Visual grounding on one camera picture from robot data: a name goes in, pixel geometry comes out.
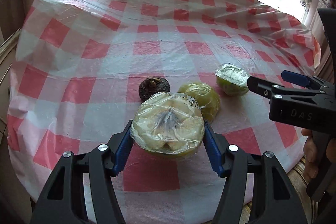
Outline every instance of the plastic-wrapped food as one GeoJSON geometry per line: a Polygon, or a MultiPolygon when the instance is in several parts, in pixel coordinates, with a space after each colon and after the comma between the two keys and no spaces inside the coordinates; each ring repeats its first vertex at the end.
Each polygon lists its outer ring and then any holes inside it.
{"type": "Polygon", "coordinates": [[[250,75],[231,63],[220,65],[215,75],[217,85],[229,96],[241,96],[249,91],[247,80],[250,75]]]}
{"type": "Polygon", "coordinates": [[[131,125],[131,136],[143,149],[171,155],[195,151],[204,135],[196,100],[183,93],[156,93],[142,103],[131,125]]]}
{"type": "Polygon", "coordinates": [[[178,92],[194,97],[199,104],[203,118],[212,122],[221,108],[221,99],[218,93],[208,84],[194,82],[180,86],[178,92]]]}

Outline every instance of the table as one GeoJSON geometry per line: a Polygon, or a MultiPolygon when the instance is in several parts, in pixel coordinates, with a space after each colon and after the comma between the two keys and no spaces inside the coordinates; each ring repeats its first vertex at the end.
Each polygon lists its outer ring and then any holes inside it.
{"type": "MultiPolygon", "coordinates": [[[[11,68],[12,164],[36,200],[63,151],[89,152],[121,132],[140,105],[140,82],[163,76],[173,92],[187,81],[213,86],[221,95],[214,131],[249,153],[273,151],[289,171],[303,155],[300,130],[270,121],[256,94],[225,96],[214,72],[231,62],[292,86],[282,70],[312,74],[319,52],[297,19],[256,0],[35,0],[11,68]]],[[[133,147],[112,181],[127,223],[208,221],[224,185],[203,146],[182,160],[133,147]]],[[[245,202],[252,188],[249,176],[245,202]]]]}

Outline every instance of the finger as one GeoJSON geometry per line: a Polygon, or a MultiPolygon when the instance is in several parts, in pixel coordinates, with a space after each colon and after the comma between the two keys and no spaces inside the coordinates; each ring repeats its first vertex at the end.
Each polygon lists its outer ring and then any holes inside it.
{"type": "Polygon", "coordinates": [[[313,133],[312,133],[312,131],[309,130],[309,129],[302,128],[302,130],[301,130],[301,134],[302,134],[303,136],[309,137],[309,136],[311,136],[313,133]]]}
{"type": "Polygon", "coordinates": [[[316,177],[318,171],[319,168],[316,164],[306,161],[303,171],[303,177],[305,178],[305,180],[310,181],[312,178],[316,177]]]}
{"type": "Polygon", "coordinates": [[[327,158],[331,162],[336,162],[336,138],[330,140],[327,146],[327,158]]]}
{"type": "Polygon", "coordinates": [[[305,153],[308,161],[314,162],[316,160],[317,148],[311,136],[307,138],[303,146],[303,152],[305,153]]]}

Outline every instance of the black handle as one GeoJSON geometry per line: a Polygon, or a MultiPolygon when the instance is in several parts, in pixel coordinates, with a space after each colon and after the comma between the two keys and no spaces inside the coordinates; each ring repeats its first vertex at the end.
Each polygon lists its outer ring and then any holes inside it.
{"type": "Polygon", "coordinates": [[[67,151],[61,156],[45,183],[30,224],[88,224],[83,175],[76,172],[76,157],[67,151]]]}
{"type": "Polygon", "coordinates": [[[261,171],[254,173],[247,224],[307,224],[300,198],[275,155],[265,152],[261,163],[261,171]]]}
{"type": "Polygon", "coordinates": [[[222,196],[220,198],[213,224],[238,224],[244,203],[246,179],[247,179],[247,153],[237,148],[230,151],[234,158],[231,174],[226,178],[222,196]]]}
{"type": "Polygon", "coordinates": [[[317,217],[313,224],[333,223],[336,219],[336,194],[329,201],[322,213],[317,217]]]}
{"type": "Polygon", "coordinates": [[[313,131],[313,141],[317,147],[318,155],[316,163],[318,164],[319,172],[307,186],[307,194],[314,201],[320,201],[325,190],[336,174],[336,164],[328,160],[326,150],[331,136],[326,133],[313,131]]]}
{"type": "Polygon", "coordinates": [[[100,147],[93,149],[89,158],[90,188],[97,224],[125,224],[111,177],[104,167],[104,158],[110,155],[110,148],[100,150],[100,147]]]}

